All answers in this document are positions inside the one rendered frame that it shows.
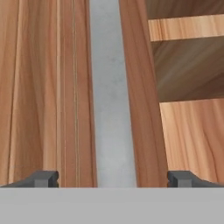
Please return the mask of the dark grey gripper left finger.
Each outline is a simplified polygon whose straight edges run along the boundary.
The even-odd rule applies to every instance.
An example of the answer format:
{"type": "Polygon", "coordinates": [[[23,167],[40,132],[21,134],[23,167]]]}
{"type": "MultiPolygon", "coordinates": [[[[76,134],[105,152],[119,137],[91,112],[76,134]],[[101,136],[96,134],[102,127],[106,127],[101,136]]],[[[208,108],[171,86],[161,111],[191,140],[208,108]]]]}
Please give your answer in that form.
{"type": "Polygon", "coordinates": [[[4,188],[9,187],[58,187],[59,173],[57,171],[35,171],[31,176],[5,185],[4,188]]]}

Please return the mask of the wooden cabinet with closed doors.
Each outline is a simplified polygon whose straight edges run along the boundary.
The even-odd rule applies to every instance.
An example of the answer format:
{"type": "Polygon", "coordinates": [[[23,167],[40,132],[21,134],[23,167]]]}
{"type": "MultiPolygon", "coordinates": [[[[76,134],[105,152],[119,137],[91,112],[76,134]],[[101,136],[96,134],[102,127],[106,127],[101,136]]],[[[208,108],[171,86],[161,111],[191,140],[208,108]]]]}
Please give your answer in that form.
{"type": "Polygon", "coordinates": [[[0,185],[97,185],[89,2],[0,0],[0,185]]]}

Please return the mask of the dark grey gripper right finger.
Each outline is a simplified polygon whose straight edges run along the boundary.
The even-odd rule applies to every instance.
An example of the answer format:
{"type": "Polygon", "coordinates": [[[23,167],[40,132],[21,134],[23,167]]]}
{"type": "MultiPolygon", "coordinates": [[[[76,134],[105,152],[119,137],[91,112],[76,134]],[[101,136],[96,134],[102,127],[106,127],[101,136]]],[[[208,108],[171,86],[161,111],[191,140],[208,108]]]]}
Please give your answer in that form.
{"type": "Polygon", "coordinates": [[[168,171],[169,187],[223,187],[194,175],[191,171],[168,171]]]}

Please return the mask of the wooden open shelf unit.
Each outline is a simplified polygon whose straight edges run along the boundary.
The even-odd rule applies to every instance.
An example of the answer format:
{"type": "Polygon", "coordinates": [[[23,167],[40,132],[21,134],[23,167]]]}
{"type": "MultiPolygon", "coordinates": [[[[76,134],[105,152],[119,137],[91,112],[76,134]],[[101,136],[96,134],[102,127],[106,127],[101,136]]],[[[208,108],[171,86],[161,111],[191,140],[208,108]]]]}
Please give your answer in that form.
{"type": "Polygon", "coordinates": [[[224,185],[224,0],[118,3],[137,185],[224,185]]]}

